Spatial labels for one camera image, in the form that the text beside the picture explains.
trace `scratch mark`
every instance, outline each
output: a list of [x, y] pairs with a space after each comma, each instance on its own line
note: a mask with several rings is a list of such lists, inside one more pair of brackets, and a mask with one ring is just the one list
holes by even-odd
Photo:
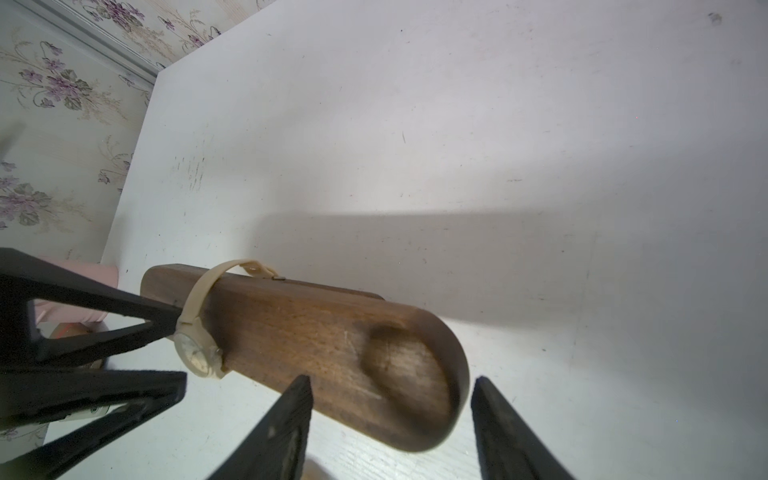
[[589, 280], [589, 273], [592, 271], [592, 259], [594, 258], [594, 246], [598, 242], [598, 231], [594, 231], [594, 235], [592, 235], [592, 241], [591, 245], [589, 247], [589, 260], [587, 261], [587, 275], [584, 278], [584, 282], [582, 283], [581, 288], [581, 298], [579, 299], [579, 306], [578, 306], [578, 315], [576, 315], [576, 330], [574, 331], [574, 343], [571, 347], [571, 359], [568, 360], [568, 374], [571, 374], [571, 367], [574, 363], [574, 357], [576, 356], [576, 342], [578, 340], [578, 330], [581, 326], [581, 318], [584, 316], [584, 301], [587, 298], [587, 280]]
[[372, 396], [374, 399], [377, 399], [377, 400], [384, 400], [384, 397], [382, 397], [381, 395], [378, 395], [378, 394], [376, 394], [376, 393], [374, 393], [374, 392], [370, 392], [369, 390], [366, 390], [366, 389], [364, 389], [363, 387], [361, 387], [361, 386], [358, 386], [358, 385], [356, 384], [356, 382], [351, 382], [351, 383], [350, 383], [350, 385], [351, 385], [351, 386], [352, 386], [352, 387], [353, 387], [355, 390], [357, 390], [358, 392], [361, 392], [361, 393], [365, 393], [366, 395], [368, 395], [368, 396]]
[[360, 355], [357, 353], [355, 344], [352, 343], [352, 340], [349, 339], [349, 332], [347, 332], [346, 330], [344, 330], [344, 341], [347, 342], [350, 347], [352, 347], [352, 351], [355, 353], [355, 358], [359, 359]]

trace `beige watch strap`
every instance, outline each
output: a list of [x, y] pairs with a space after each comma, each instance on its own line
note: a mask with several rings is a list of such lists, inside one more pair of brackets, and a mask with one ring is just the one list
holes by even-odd
[[221, 350], [214, 338], [203, 327], [200, 311], [203, 309], [205, 297], [219, 278], [227, 270], [242, 266], [251, 276], [258, 274], [269, 278], [277, 277], [277, 273], [258, 260], [231, 260], [216, 265], [201, 276], [192, 287], [184, 308], [176, 322], [174, 345], [184, 365], [197, 376], [223, 378], [221, 369]]

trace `watch face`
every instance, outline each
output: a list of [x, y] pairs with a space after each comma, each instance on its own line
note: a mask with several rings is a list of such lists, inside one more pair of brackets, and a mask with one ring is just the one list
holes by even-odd
[[210, 373], [208, 359], [197, 342], [183, 333], [176, 333], [174, 335], [174, 344], [176, 345], [176, 351], [184, 361], [184, 364], [187, 365], [187, 368], [196, 375], [208, 376]]

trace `purple flower pattern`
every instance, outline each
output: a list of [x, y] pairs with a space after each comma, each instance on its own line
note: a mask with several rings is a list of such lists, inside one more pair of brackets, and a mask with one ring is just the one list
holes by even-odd
[[[41, 41], [40, 46], [43, 55], [50, 53], [55, 56], [61, 55], [63, 51], [55, 45]], [[27, 58], [19, 58], [30, 68], [25, 68], [18, 74], [28, 83], [31, 90], [37, 90], [32, 95], [32, 103], [41, 108], [54, 108], [56, 103], [63, 101], [64, 106], [70, 110], [82, 110], [83, 102], [90, 101], [89, 95], [93, 88], [85, 81], [78, 78], [74, 70], [67, 66], [58, 58], [42, 57], [42, 64], [33, 64]], [[44, 77], [48, 79], [48, 84], [42, 84]]]
[[16, 435], [18, 435], [18, 429], [8, 429], [8, 430], [5, 430], [4, 432], [0, 432], [0, 439], [3, 439], [3, 440], [12, 439]]
[[64, 53], [64, 51], [61, 50], [59, 47], [56, 47], [52, 43], [49, 43], [47, 41], [44, 41], [43, 45], [45, 45], [46, 47], [50, 48], [51, 49], [51, 53], [53, 53], [53, 55], [56, 55], [57, 57], [59, 55], [61, 55], [62, 53]]
[[192, 45], [194, 45], [194, 46], [196, 46], [198, 48], [202, 47], [203, 45], [205, 45], [203, 43], [203, 41], [200, 40], [199, 37], [197, 37], [197, 35], [187, 35], [187, 37], [189, 37], [190, 41], [192, 42]]
[[126, 32], [143, 27], [141, 20], [144, 20], [144, 14], [130, 3], [115, 2], [114, 0], [91, 0], [91, 3], [93, 5], [84, 5], [83, 8], [94, 22], [112, 20]]
[[18, 178], [16, 177], [3, 177], [0, 178], [0, 190], [4, 190], [6, 188], [13, 188], [16, 185], [18, 185]]
[[40, 213], [49, 207], [53, 200], [46, 193], [32, 188], [30, 184], [18, 185], [13, 190], [11, 187], [3, 187], [0, 190], [0, 217], [9, 221], [17, 220], [27, 227], [40, 223]]
[[50, 70], [52, 73], [56, 73], [57, 71], [60, 71], [62, 68], [64, 68], [65, 64], [62, 63], [60, 60], [54, 58], [51, 60], [50, 58], [43, 58], [43, 63], [45, 64], [45, 67]]
[[38, 72], [34, 70], [30, 70], [29, 68], [25, 68], [24, 70], [20, 71], [18, 74], [21, 75], [22, 78], [24, 78], [29, 83], [43, 81], [42, 75], [40, 75]]
[[[157, 17], [158, 20], [163, 22], [163, 25], [165, 25], [165, 28], [169, 31], [172, 31], [174, 35], [176, 35], [179, 40], [181, 40], [182, 43], [182, 49], [184, 50], [184, 53], [188, 53], [188, 50], [191, 48], [200, 48], [203, 45], [206, 44], [206, 42], [209, 42], [214, 39], [214, 35], [219, 36], [221, 35], [221, 30], [219, 30], [216, 27], [209, 27], [208, 31], [201, 31], [198, 28], [201, 25], [205, 25], [202, 21], [197, 19], [197, 14], [200, 13], [198, 10], [193, 10], [190, 12], [190, 19], [189, 21], [184, 20], [178, 12], [176, 14], [171, 14], [172, 18], [176, 20], [176, 24], [174, 24], [170, 18], [163, 18], [163, 17]], [[177, 26], [180, 26], [183, 30], [186, 30], [187, 36], [184, 37], [184, 33], [178, 33], [176, 32]]]

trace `watch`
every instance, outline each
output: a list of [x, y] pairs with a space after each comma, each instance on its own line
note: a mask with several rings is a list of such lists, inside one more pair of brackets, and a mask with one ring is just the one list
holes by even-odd
[[226, 273], [236, 266], [242, 266], [251, 276], [282, 280], [277, 272], [264, 266], [258, 260], [242, 259], [224, 262], [208, 270], [192, 287], [184, 308], [176, 321], [174, 345], [184, 365], [195, 375], [221, 379], [226, 373], [221, 369], [221, 349], [216, 340], [205, 330], [200, 311], [210, 289]]

